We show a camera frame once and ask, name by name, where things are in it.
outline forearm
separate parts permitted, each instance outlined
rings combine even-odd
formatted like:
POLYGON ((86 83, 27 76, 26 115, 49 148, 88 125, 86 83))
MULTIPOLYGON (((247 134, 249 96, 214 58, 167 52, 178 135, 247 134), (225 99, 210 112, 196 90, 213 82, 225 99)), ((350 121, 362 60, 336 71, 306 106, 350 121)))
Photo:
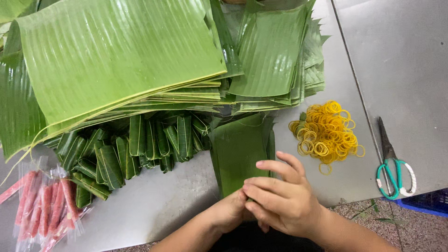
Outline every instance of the forearm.
POLYGON ((155 245, 151 252, 200 252, 208 251, 222 233, 200 213, 184 226, 155 245))
POLYGON ((369 229, 322 207, 318 228, 309 238, 329 251, 398 251, 369 229))

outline hand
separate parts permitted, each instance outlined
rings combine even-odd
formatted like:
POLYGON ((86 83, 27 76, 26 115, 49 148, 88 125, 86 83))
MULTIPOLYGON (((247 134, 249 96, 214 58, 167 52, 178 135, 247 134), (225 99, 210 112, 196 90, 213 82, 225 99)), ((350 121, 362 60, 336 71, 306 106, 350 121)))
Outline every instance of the hand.
POLYGON ((257 177, 244 181, 244 193, 254 200, 246 208, 258 219, 288 235, 311 238, 317 232, 324 207, 312 194, 305 169, 293 155, 277 152, 285 161, 258 161, 256 166, 281 175, 276 178, 257 177))
POLYGON ((218 201, 201 214, 220 233, 225 234, 234 230, 250 215, 244 206, 246 201, 247 196, 243 193, 242 189, 239 189, 218 201))

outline stainless steel table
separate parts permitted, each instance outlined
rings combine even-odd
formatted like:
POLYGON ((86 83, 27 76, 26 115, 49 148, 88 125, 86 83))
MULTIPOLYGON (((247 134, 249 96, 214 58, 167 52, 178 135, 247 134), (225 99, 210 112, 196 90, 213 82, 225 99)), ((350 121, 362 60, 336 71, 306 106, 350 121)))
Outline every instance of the stainless steel table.
MULTIPOLYGON (((381 116, 398 158, 414 169, 417 194, 448 187, 448 2, 334 6, 377 144, 381 116)), ((410 188, 407 172, 403 179, 410 188)))

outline scissor handle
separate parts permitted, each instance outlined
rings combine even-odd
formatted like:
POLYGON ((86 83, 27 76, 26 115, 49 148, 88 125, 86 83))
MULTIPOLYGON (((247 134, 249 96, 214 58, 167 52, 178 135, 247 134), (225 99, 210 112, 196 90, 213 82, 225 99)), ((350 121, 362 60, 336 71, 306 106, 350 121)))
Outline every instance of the scissor handle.
POLYGON ((394 200, 400 194, 400 191, 398 190, 398 186, 397 186, 397 184, 395 182, 395 179, 393 178, 392 173, 391 173, 391 171, 389 169, 389 164, 388 164, 387 160, 384 161, 384 164, 382 164, 382 165, 380 165, 378 167, 378 170, 376 172, 376 184, 378 185, 378 188, 379 188, 379 191, 381 192, 381 194, 384 197, 386 197, 386 199, 388 199, 388 200, 394 200), (381 179, 379 178, 379 176, 381 174, 381 169, 383 169, 383 168, 386 170, 386 174, 390 178, 390 181, 392 182, 392 186, 393 186, 393 189, 394 189, 394 194, 391 195, 391 196, 384 191, 384 189, 382 187, 382 184, 381 184, 381 179))
POLYGON ((406 197, 412 196, 417 190, 417 180, 415 178, 415 174, 414 171, 412 170, 412 167, 403 160, 394 159, 394 161, 397 168, 397 175, 400 173, 400 175, 398 176, 398 188, 400 189, 400 193, 406 197), (410 191, 406 191, 406 189, 403 187, 403 182, 401 180, 401 164, 404 164, 405 167, 408 169, 409 173, 411 174, 412 186, 410 191))

